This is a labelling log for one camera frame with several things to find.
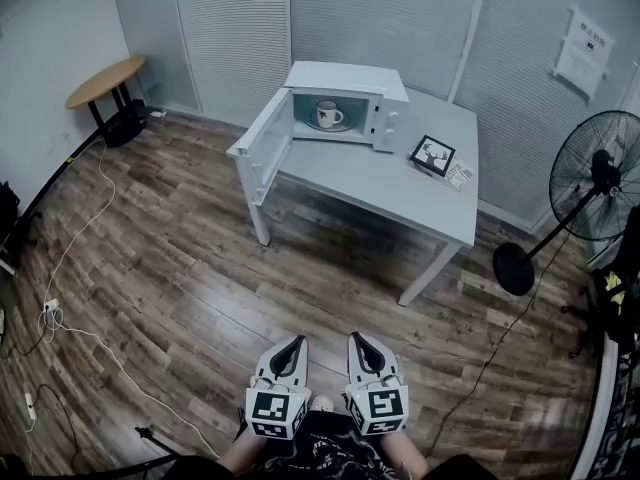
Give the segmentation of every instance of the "plate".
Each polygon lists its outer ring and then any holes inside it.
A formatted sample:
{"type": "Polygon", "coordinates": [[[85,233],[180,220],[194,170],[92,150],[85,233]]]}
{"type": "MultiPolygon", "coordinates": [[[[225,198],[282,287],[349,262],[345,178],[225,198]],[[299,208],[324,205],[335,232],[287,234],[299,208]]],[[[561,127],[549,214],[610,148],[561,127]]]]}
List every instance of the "plate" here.
{"type": "Polygon", "coordinates": [[[349,114],[342,112],[344,118],[338,124],[334,124],[331,128],[323,128],[318,124],[318,112],[314,109],[309,114],[309,119],[305,121],[309,128],[313,128],[314,130],[318,130],[319,132],[329,132],[329,133],[338,133],[338,132],[346,132],[347,130],[351,130],[354,127],[355,123],[351,121],[349,114]]]}

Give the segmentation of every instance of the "picture frame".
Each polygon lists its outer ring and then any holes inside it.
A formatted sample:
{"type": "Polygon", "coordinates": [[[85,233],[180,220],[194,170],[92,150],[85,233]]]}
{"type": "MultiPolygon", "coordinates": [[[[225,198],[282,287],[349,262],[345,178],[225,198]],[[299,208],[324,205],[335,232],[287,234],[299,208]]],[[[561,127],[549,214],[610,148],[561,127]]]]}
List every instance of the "picture frame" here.
{"type": "Polygon", "coordinates": [[[428,172],[444,177],[455,152],[451,146],[425,135],[411,153],[409,160],[428,172]]]}

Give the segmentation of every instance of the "person's arm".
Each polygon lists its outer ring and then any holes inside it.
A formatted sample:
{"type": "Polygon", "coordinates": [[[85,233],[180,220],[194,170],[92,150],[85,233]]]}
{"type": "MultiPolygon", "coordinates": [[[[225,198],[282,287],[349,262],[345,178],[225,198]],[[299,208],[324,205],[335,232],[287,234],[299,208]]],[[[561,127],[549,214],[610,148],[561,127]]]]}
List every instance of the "person's arm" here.
{"type": "Polygon", "coordinates": [[[251,467],[258,454],[267,444],[266,437],[253,435],[245,429],[236,439],[229,449],[222,454],[218,464],[227,468],[231,473],[237,475],[251,467]]]}
{"type": "Polygon", "coordinates": [[[400,478],[420,480],[429,471],[427,460],[404,432],[385,434],[380,439],[380,446],[400,478]]]}

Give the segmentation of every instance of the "fan grille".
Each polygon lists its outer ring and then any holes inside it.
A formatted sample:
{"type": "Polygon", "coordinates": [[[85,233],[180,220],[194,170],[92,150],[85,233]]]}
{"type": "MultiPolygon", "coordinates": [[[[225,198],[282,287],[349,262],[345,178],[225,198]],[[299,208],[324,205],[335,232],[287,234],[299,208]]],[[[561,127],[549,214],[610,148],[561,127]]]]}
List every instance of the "fan grille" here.
{"type": "Polygon", "coordinates": [[[624,232],[631,208],[640,204],[640,118],[622,111],[596,114],[569,135],[551,169],[549,199],[562,221],[593,188],[591,163],[609,153],[621,175],[618,186],[593,197],[566,228],[585,240],[612,240],[624,232]]]}

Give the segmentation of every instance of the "round wooden table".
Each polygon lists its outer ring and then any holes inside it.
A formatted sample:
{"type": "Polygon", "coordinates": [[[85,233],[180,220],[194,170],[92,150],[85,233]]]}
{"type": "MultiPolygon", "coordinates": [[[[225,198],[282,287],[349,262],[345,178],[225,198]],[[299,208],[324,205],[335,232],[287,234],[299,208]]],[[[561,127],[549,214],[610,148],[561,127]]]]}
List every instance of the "round wooden table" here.
{"type": "Polygon", "coordinates": [[[66,107],[68,109],[78,108],[82,105],[89,106],[89,110],[91,110],[91,114],[98,125],[98,130],[109,147],[121,146],[129,142],[147,124],[138,117],[125,83],[142,68],[145,60],[143,55],[136,55],[113,64],[84,82],[67,99],[66,107]],[[112,129],[108,129],[95,103],[98,98],[101,98],[109,91],[111,91],[113,99],[118,106],[119,117],[119,122],[112,129]]]}

